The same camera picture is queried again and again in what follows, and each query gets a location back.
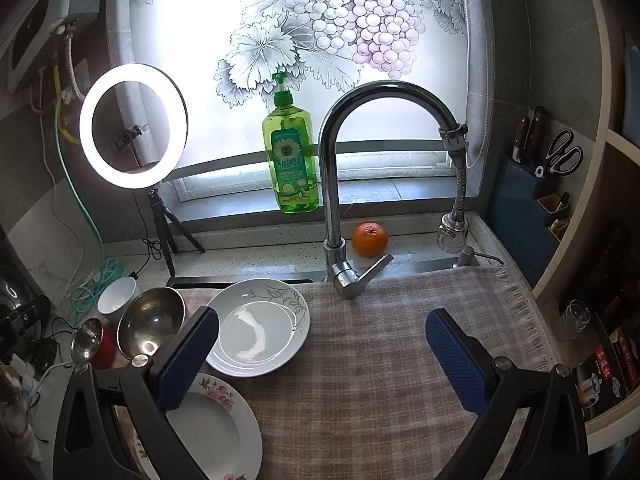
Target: white grapes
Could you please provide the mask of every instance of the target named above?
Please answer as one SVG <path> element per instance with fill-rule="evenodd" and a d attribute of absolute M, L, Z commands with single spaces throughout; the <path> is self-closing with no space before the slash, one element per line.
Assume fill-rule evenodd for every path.
<path fill-rule="evenodd" d="M 424 33 L 426 0 L 286 0 L 300 23 L 309 23 L 316 45 L 328 54 L 347 48 L 360 65 L 400 79 L 416 59 L 414 46 Z"/>

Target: window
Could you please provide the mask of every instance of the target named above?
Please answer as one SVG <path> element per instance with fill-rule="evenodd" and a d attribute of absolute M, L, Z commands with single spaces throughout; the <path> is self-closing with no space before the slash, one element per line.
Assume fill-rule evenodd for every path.
<path fill-rule="evenodd" d="M 462 1 L 131 0 L 136 62 L 166 72 L 188 108 L 189 139 L 172 174 L 180 199 L 271 186 L 261 123 L 278 70 L 292 75 L 294 102 L 311 113 L 314 142 L 339 97 L 381 78 L 429 89 L 465 121 Z M 164 113 L 140 90 L 162 153 Z M 341 180 L 454 174 L 433 118 L 401 100 L 354 111 L 337 151 Z"/>

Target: faucet handle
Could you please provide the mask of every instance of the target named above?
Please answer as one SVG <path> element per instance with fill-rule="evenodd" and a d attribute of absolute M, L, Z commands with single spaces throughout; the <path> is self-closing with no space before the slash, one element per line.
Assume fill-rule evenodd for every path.
<path fill-rule="evenodd" d="M 362 276 L 359 276 L 348 262 L 334 264 L 335 288 L 344 300 L 352 300 L 362 294 L 367 283 L 375 278 L 393 259 L 391 254 L 385 254 L 376 261 L 375 264 L 369 267 Z"/>

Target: window sill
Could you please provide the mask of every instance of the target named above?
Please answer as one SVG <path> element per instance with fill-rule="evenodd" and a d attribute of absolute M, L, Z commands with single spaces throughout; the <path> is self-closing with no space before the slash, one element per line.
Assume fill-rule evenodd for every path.
<path fill-rule="evenodd" d="M 456 178 L 353 180 L 339 182 L 338 190 L 342 218 L 439 212 L 451 208 Z M 473 209 L 475 201 L 475 196 L 468 196 L 466 208 Z M 324 219 L 322 207 L 311 213 L 284 214 L 273 189 L 189 200 L 177 205 L 173 212 L 192 232 Z"/>

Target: bolt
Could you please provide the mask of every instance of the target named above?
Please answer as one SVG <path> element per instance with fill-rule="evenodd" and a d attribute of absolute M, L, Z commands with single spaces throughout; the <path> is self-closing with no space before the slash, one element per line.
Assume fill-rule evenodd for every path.
<path fill-rule="evenodd" d="M 568 377 L 571 373 L 566 365 L 556 365 L 556 372 L 562 377 Z"/>
<path fill-rule="evenodd" d="M 508 357 L 497 357 L 494 359 L 494 364 L 496 368 L 500 370 L 508 370 L 513 366 L 513 363 Z"/>
<path fill-rule="evenodd" d="M 82 375 L 89 369 L 89 363 L 80 363 L 76 366 L 76 374 Z"/>
<path fill-rule="evenodd" d="M 138 354 L 132 360 L 131 364 L 134 368 L 142 368 L 149 362 L 149 356 L 146 354 Z"/>

